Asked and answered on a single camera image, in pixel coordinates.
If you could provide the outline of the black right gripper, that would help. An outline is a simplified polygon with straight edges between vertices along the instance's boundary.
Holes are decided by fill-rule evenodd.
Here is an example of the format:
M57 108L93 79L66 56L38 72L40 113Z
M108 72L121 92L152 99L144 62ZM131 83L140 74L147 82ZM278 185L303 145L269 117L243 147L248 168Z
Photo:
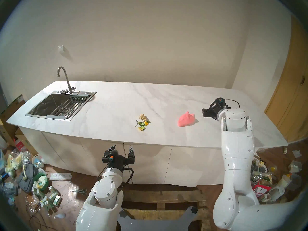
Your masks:
M219 114L223 110L223 107L220 105L214 105L209 109L202 109L203 117L213 118L215 120L219 120Z

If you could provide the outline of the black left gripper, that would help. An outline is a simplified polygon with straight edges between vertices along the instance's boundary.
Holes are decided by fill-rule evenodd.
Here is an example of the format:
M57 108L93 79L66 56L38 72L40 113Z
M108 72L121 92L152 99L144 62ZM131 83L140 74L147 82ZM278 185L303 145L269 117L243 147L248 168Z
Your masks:
M108 162L107 168L123 170L125 166L135 163L135 151L132 146L129 149L128 159L120 155L115 148L116 145L113 145L108 150L105 150L103 154L102 162Z

